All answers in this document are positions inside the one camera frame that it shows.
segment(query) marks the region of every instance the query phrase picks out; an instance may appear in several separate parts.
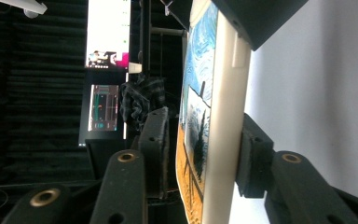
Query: white backdrop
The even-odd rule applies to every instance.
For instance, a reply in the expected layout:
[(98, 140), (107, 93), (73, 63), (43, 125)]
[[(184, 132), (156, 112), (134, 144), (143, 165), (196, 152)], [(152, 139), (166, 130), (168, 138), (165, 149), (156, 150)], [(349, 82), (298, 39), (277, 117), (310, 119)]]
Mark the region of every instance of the white backdrop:
[[(245, 111), (275, 150), (358, 197), (358, 0), (309, 0), (254, 52)], [(262, 200), (234, 190), (231, 224), (268, 223)]]

